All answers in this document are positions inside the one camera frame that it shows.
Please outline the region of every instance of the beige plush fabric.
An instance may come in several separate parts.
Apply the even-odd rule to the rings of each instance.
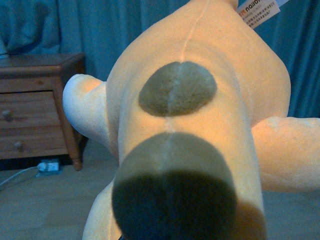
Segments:
[[[139,36],[106,83],[74,76],[64,90],[63,106],[71,124],[107,146],[120,165],[138,144],[163,132],[189,133],[211,143],[224,156],[235,185],[233,239],[262,240],[262,187],[320,187],[320,121],[287,118],[291,86],[286,67],[243,22],[237,4],[191,0]],[[145,112],[138,98],[148,79],[169,63],[186,61],[212,74],[217,84],[213,100],[187,115]],[[97,197],[83,239],[119,239],[112,187]]]

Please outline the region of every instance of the fabric tag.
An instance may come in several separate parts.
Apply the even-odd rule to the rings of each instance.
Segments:
[[[276,0],[247,0],[237,9],[237,13],[252,29],[280,12]]]

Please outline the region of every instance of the wooden floor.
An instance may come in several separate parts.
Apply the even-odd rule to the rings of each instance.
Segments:
[[[69,165],[60,175],[35,177],[32,169],[2,187],[0,240],[81,240],[91,205],[117,169],[94,141],[83,159],[79,172]],[[0,182],[15,172],[0,171]],[[320,191],[263,195],[270,240],[320,240]]]

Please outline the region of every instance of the plush toy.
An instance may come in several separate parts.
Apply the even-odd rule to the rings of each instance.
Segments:
[[[69,121],[119,163],[84,240],[263,240],[262,189],[320,187],[320,120],[287,117],[286,67],[237,5],[191,0],[139,36],[106,82],[67,83]]]

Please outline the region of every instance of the curtain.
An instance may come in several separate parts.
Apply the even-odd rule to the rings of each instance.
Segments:
[[[84,52],[86,72],[105,81],[136,37],[188,1],[0,0],[0,41],[10,54]],[[319,117],[320,0],[280,9],[255,30],[288,68],[289,115]]]

